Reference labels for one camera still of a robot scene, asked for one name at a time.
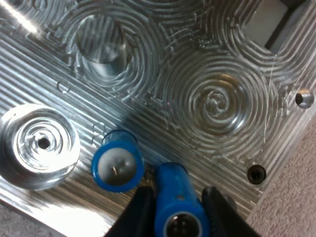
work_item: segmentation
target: blue cylinder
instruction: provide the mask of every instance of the blue cylinder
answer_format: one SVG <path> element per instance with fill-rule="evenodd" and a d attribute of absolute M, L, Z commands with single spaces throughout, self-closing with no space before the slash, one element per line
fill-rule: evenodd
<path fill-rule="evenodd" d="M 155 236 L 209 237 L 210 227 L 185 168 L 165 163 L 155 173 Z"/>
<path fill-rule="evenodd" d="M 137 140 L 125 130 L 109 132 L 91 164 L 94 181 L 111 192 L 125 192 L 136 187 L 144 170 Z"/>

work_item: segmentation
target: threaded hole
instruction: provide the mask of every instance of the threaded hole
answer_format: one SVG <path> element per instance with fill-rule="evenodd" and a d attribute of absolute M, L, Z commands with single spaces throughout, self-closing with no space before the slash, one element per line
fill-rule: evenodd
<path fill-rule="evenodd" d="M 39 148 L 45 150 L 50 146 L 50 141 L 47 138 L 43 137 L 39 139 L 38 145 L 39 145 Z"/>

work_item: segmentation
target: counterbore hole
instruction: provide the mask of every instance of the counterbore hole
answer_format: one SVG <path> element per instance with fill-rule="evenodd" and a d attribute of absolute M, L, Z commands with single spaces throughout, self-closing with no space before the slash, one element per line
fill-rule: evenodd
<path fill-rule="evenodd" d="M 247 171 L 247 178 L 252 184 L 261 184 L 267 177 L 267 172 L 264 167 L 259 164 L 251 166 Z"/>

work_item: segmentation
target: machined aluminum plate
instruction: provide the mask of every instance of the machined aluminum plate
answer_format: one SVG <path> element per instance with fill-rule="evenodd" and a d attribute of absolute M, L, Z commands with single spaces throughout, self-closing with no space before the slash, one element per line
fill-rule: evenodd
<path fill-rule="evenodd" d="M 215 185 L 249 216 L 316 111 L 307 99 L 316 92 L 316 2 L 277 53 L 246 33 L 260 3 L 0 0 L 0 114 L 46 104 L 72 120 L 81 142 L 77 166 L 58 187 L 26 192 L 1 179 L 1 200 L 67 236 L 102 236 L 133 191 L 99 188 L 91 159 L 104 135 L 122 128 L 135 134 L 148 167 L 179 162 L 198 195 Z M 78 33 L 83 20 L 109 19 L 100 15 L 123 32 L 119 61 L 96 61 L 110 77 L 77 47 L 89 36 Z M 254 164 L 266 170 L 258 185 L 247 178 Z"/>

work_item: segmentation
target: bolt hole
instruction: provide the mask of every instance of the bolt hole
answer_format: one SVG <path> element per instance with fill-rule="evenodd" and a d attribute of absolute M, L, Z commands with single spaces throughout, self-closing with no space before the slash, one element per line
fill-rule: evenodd
<path fill-rule="evenodd" d="M 252 184 L 261 184 L 267 177 L 267 172 L 264 167 L 259 164 L 251 166 L 247 171 L 247 178 Z"/>
<path fill-rule="evenodd" d="M 50 146 L 50 141 L 47 138 L 43 137 L 39 139 L 38 145 L 39 145 L 39 148 L 45 150 Z"/>
<path fill-rule="evenodd" d="M 308 109 L 314 103 L 314 95 L 308 89 L 301 89 L 295 96 L 295 103 L 302 109 Z"/>

